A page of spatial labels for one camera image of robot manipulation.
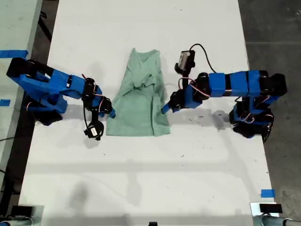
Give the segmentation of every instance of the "white tabletop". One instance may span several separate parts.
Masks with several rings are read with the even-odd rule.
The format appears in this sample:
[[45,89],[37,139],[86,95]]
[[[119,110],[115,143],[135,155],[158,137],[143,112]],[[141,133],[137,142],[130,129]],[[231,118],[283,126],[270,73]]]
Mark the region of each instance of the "white tabletop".
[[[157,49],[170,95],[174,64],[197,42],[217,71],[248,70],[237,0],[60,0],[48,65],[113,99],[131,49]],[[210,72],[195,50],[192,78]],[[273,201],[260,197],[271,189],[261,137],[222,119],[234,98],[168,113],[170,135],[100,142],[84,136],[82,102],[67,100],[63,121],[36,126],[22,186],[20,204],[44,206],[42,225],[253,225],[249,203]]]
[[[0,0],[0,50],[26,49],[31,55],[42,0]],[[0,59],[0,139],[13,137],[19,120],[23,89],[6,76],[11,59]],[[5,170],[13,140],[0,142],[0,169]],[[0,173],[0,185],[4,175]]]

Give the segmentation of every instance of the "gray floor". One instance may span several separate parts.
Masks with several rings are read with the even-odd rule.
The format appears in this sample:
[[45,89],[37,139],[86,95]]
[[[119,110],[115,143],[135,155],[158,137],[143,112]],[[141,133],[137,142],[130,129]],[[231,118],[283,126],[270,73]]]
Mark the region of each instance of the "gray floor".
[[[44,0],[54,27],[57,1]],[[286,75],[288,93],[272,105],[275,123],[265,151],[276,201],[284,216],[301,220],[301,0],[239,0],[251,69]],[[46,63],[49,42],[38,27],[32,58]]]

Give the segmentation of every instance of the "blue tape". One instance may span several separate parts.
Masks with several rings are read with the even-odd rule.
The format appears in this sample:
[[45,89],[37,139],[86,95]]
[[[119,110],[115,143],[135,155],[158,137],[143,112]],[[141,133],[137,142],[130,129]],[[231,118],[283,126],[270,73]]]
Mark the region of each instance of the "blue tape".
[[0,58],[25,58],[28,54],[27,50],[0,50]]
[[275,190],[274,189],[262,189],[261,190],[261,197],[262,198],[274,198],[275,197]]
[[10,100],[7,100],[7,99],[0,100],[0,106],[8,107],[9,105],[10,105]]

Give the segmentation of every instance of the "wrinkled fabric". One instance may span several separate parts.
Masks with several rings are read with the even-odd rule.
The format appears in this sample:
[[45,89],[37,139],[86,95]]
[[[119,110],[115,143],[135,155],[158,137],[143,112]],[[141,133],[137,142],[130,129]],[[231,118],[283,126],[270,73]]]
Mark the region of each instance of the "wrinkled fabric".
[[160,136],[170,133],[168,120],[161,113],[164,83],[160,52],[138,53],[133,49],[117,97],[113,100],[116,117],[109,118],[107,135]]

